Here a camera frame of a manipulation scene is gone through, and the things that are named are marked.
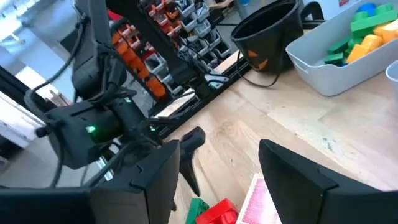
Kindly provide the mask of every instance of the black bucket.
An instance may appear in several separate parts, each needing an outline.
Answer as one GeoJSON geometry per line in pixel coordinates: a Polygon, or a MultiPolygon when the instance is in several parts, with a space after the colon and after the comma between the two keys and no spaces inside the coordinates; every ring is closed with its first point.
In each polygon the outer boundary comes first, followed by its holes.
{"type": "Polygon", "coordinates": [[[231,39],[253,69],[280,73],[293,67],[285,48],[304,35],[302,19],[316,11],[313,18],[318,23],[323,21],[319,4],[310,4],[303,9],[306,15],[302,15],[297,1],[279,0],[262,7],[235,27],[231,39]]]}

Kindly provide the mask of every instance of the green led light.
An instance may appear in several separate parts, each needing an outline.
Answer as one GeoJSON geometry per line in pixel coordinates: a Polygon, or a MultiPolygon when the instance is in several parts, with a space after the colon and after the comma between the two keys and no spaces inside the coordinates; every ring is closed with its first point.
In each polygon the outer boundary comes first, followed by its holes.
{"type": "Polygon", "coordinates": [[[93,133],[93,132],[95,132],[95,129],[96,129],[96,128],[95,128],[94,126],[87,126],[87,127],[86,127],[86,130],[87,130],[88,133],[93,133]]]}

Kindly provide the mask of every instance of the wooden tabletop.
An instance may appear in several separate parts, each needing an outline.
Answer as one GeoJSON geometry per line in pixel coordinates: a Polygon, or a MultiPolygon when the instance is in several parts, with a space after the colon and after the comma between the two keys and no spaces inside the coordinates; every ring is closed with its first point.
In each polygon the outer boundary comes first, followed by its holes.
{"type": "MultiPolygon", "coordinates": [[[[236,53],[218,70],[235,60],[236,53]]],[[[265,84],[274,75],[251,70],[245,77],[265,84]]],[[[295,70],[270,89],[240,79],[170,138],[195,126],[207,134],[194,165],[201,197],[211,206],[228,198],[241,208],[253,175],[261,172],[260,139],[381,190],[398,189],[398,104],[384,73],[334,97],[317,93],[295,70]]],[[[180,176],[170,223],[185,223],[192,197],[180,176]]]]}

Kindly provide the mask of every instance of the red lego brick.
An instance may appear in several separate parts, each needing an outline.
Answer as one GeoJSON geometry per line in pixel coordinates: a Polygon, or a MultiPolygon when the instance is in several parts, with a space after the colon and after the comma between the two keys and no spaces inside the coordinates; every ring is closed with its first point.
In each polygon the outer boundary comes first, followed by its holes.
{"type": "Polygon", "coordinates": [[[197,224],[235,224],[237,220],[238,211],[228,199],[222,200],[196,218],[197,224]]]}

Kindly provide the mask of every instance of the red toy block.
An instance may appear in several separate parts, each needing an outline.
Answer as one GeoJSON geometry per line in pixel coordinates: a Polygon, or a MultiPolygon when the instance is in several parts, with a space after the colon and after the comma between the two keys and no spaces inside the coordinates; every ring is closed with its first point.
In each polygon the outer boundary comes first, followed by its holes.
{"type": "Polygon", "coordinates": [[[222,200],[196,218],[197,224],[235,224],[237,220],[238,211],[228,199],[222,200]]]}

